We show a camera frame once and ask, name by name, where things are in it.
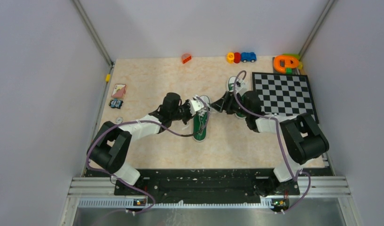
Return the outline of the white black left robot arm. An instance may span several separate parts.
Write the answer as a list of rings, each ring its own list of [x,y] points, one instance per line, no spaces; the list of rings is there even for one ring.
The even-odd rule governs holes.
[[[186,124],[202,110],[209,110],[208,105],[199,96],[182,101],[177,93],[167,93],[159,107],[144,116],[129,122],[114,124],[105,122],[93,139],[88,151],[86,166],[96,163],[98,171],[115,176],[125,183],[131,194],[139,194],[143,190],[143,181],[138,170],[126,162],[128,149],[132,142],[150,135],[169,131],[172,122],[182,121]]]

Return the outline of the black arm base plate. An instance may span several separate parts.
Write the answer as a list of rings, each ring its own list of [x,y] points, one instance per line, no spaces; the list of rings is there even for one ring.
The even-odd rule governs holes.
[[[258,169],[141,169],[135,183],[137,190],[114,184],[115,196],[140,195],[134,205],[145,204],[154,197],[156,204],[244,204],[260,203],[260,190],[268,182],[277,185],[271,168]]]

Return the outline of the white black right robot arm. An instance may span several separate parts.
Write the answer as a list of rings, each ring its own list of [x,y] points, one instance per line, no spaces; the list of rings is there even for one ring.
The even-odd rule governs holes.
[[[254,91],[243,95],[227,91],[210,107],[219,113],[242,114],[247,127],[254,132],[276,134],[284,162],[274,168],[274,178],[268,181],[274,194],[281,194],[287,189],[287,181],[296,179],[305,164],[329,150],[328,140],[310,114],[265,114],[262,101]]]

